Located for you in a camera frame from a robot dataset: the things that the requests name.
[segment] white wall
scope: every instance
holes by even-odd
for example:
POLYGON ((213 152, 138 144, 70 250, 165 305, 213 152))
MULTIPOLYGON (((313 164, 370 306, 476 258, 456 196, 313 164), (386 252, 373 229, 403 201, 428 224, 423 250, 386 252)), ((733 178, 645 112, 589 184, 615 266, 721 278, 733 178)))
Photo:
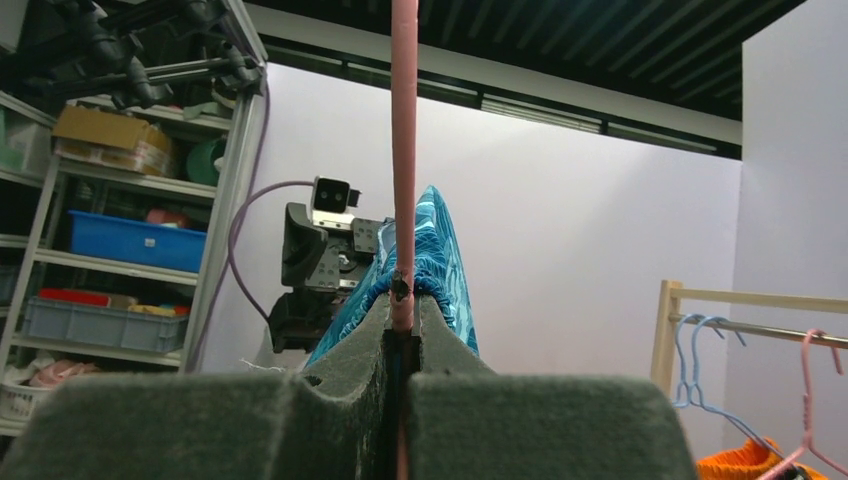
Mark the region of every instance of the white wall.
MULTIPOLYGON (((745 44, 735 290, 848 297, 846 22, 848 2, 810 0, 745 44)), ((845 316, 739 306, 731 313, 742 322, 848 335, 845 316)), ((794 449, 803 429, 800 345, 749 338, 747 349, 733 345, 729 356, 728 408, 794 449)), ((825 349, 811 357, 816 443, 846 465, 848 379, 836 375, 825 349)), ((740 442, 728 427, 725 446, 740 442)))
MULTIPOLYGON (((269 75, 256 188, 333 176, 363 191, 358 215, 391 215, 389 92, 275 65, 269 75)), ((647 377, 660 281, 730 287, 739 162, 427 100, 418 114, 418 190, 436 185, 451 208, 497 371, 647 377)), ((283 205, 308 197, 272 194, 245 224, 236 257, 266 308, 283 292, 283 205)), ((243 368, 263 328, 228 282, 204 370, 243 368)), ((705 384, 720 399, 726 349, 704 337, 705 384)), ((719 421, 686 418, 697 454, 720 448, 719 421)))
MULTIPOLYGON (((265 35, 366 58, 390 60, 389 37, 247 4, 256 29, 265 35)), ((661 127, 740 144, 742 123, 685 108, 625 95, 584 83, 460 55, 419 47, 421 70, 618 115, 661 127)))

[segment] blue clothes hanger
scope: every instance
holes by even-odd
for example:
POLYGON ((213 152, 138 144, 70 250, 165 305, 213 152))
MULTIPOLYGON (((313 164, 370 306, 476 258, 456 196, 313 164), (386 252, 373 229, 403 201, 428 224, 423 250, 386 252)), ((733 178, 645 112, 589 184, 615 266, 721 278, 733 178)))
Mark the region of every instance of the blue clothes hanger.
MULTIPOLYGON (((674 346, 677 348, 677 358, 680 359, 680 380, 677 382, 676 398, 674 403, 672 403, 672 406, 675 408, 686 408, 689 405, 692 405, 692 387, 686 380, 686 356, 683 355, 683 346, 680 344, 680 332, 683 330, 683 325, 685 325, 689 320, 695 319, 701 321, 704 318, 706 318, 704 315, 690 313, 677 322, 677 327, 674 329, 674 346)), ((724 335, 722 335, 717 328, 713 327, 713 331, 716 332, 716 335, 718 335, 719 338, 724 340, 724 335)), ((745 339, 742 338, 742 335, 740 335, 739 332, 736 332, 736 337, 739 338, 742 346, 747 346, 745 339)))
MULTIPOLYGON (((733 415, 732 413, 726 412, 715 405, 710 405, 704 400, 704 390, 701 388, 700 380, 701 380, 701 361, 698 358, 698 333, 701 328, 709 323, 721 323, 728 321, 726 318, 722 317, 702 317, 698 324, 695 326, 695 330, 692 332, 692 383, 687 386, 687 394, 688 401, 691 402, 692 405, 700 407, 701 409, 715 413, 717 415, 721 415, 726 418, 734 427, 736 427, 740 432, 745 434, 746 437, 756 441, 763 447, 766 447, 770 451, 772 451, 775 455, 780 458, 783 458, 783 455, 774 448, 769 442, 763 439, 757 432, 754 431, 747 423, 745 423, 741 418, 733 415)), ((739 341, 742 343, 742 346, 747 346, 745 340, 739 335, 739 332, 736 332, 739 341)))

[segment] cardboard box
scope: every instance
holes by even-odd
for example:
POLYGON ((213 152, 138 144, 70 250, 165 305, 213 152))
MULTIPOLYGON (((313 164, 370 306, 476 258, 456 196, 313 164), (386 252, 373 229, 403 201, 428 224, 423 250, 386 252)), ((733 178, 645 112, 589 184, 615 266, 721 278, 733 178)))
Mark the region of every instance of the cardboard box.
POLYGON ((174 177, 174 142, 146 120, 68 105, 53 127, 54 152, 124 170, 174 177))

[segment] blue plastic bin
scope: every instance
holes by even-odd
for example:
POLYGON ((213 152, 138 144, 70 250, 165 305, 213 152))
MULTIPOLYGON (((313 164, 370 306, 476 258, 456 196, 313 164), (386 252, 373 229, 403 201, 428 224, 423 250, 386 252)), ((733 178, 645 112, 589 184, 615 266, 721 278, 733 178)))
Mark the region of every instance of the blue plastic bin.
POLYGON ((199 272, 206 234, 71 210, 71 253, 199 272))

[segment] black ceiling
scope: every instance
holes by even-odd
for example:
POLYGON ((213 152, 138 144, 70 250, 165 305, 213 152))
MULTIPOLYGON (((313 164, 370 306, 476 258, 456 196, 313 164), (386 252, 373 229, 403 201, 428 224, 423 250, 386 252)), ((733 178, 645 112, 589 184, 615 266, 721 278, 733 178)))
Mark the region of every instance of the black ceiling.
MULTIPOLYGON (((726 118, 742 42, 805 0, 419 0, 423 44, 726 118)), ((391 0, 250 0, 389 34, 391 0)))

